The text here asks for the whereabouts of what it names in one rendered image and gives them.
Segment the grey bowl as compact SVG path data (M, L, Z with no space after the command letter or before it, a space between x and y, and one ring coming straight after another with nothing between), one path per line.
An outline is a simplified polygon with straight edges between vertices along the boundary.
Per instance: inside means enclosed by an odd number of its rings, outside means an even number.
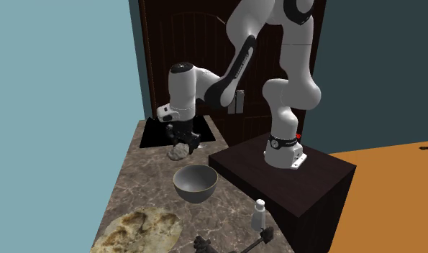
M187 165L173 175L177 194L189 203L202 203L216 190L219 175L208 165Z

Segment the dark robot stand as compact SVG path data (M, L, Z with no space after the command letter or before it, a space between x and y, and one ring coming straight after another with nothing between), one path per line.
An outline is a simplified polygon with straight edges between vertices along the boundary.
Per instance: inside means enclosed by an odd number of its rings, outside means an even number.
M262 199L295 253L328 253L356 166L310 147L297 170L268 165L268 135L209 155L209 166L253 200Z

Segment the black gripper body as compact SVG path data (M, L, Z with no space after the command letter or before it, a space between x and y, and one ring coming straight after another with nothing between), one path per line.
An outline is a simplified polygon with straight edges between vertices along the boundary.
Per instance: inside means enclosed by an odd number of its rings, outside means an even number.
M193 141L193 120L173 121L171 124L171 139L181 140L183 142Z

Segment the white salt shaker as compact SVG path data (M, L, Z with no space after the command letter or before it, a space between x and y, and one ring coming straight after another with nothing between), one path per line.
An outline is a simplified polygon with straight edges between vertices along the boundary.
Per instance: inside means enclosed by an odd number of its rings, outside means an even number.
M265 229L265 201L257 199L251 219L251 228L257 232Z

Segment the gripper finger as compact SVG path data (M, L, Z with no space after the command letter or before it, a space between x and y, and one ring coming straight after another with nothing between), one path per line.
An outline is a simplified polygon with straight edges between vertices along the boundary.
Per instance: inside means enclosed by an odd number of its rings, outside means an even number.
M188 146L189 146L189 151L193 152L195 149L198 148L199 144L200 144L200 139L201 139L201 135L191 132L191 136L188 139Z
M175 144L176 143L176 138L175 138L175 135L174 135L174 131L173 131L173 125L172 124L168 124L166 127L165 127L165 133L166 133L166 136L169 138L169 140L171 141L171 143L172 144Z

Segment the grey lumpy rock-like object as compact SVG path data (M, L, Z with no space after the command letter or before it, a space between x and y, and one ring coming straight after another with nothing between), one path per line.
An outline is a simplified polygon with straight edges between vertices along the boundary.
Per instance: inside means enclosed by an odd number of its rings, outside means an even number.
M179 161L189 155L189 146L184 143L178 143L168 151L167 156L172 161Z

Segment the black metal tool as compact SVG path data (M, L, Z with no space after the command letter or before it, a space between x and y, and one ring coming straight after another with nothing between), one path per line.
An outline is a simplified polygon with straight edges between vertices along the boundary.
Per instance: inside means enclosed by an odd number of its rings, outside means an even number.
M260 232L260 238L254 241L250 246L243 249L240 253L248 253L250 250L255 248L260 243L267 244L272 241L274 238L274 228L269 226L266 229L262 229ZM218 253L218 251L213 248L211 245L211 241L209 239L204 239L202 236L197 236L193 241L193 247L195 249L195 253Z

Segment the dark brown door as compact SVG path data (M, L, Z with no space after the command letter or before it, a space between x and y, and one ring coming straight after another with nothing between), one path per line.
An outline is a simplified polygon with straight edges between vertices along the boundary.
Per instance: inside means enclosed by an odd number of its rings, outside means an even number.
M217 75L226 71L235 49L225 23L240 0L131 0L138 4L147 68L148 98L145 116L169 101L168 71L179 62L190 62ZM264 82L285 78L279 65L283 29L265 25L256 51L238 88L245 92L241 114L213 110L197 101L196 112L208 115L229 146L270 131L270 109L263 98Z

